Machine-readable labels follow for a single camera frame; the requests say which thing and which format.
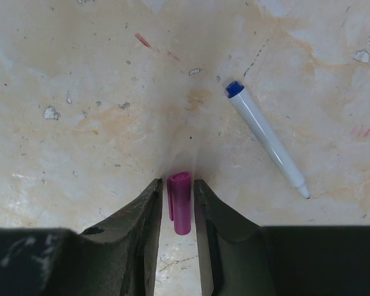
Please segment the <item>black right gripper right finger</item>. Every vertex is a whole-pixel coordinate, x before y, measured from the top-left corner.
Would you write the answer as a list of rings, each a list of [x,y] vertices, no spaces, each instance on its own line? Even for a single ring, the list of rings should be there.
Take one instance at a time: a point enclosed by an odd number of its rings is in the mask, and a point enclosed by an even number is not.
[[[259,226],[194,183],[203,295],[370,295],[370,226]]]

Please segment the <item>purple marker cap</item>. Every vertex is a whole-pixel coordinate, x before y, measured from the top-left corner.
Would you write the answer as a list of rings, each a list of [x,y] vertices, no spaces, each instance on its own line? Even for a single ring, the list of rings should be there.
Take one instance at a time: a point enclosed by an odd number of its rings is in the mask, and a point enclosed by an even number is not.
[[[191,174],[183,171],[171,175],[167,181],[169,218],[174,231],[184,236],[191,231]]]

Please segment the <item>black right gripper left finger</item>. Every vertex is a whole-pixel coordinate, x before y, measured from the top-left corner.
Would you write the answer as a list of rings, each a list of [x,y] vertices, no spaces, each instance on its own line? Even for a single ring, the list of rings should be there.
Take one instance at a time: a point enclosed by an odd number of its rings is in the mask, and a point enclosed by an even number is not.
[[[0,228],[0,295],[152,295],[163,182],[82,233]]]

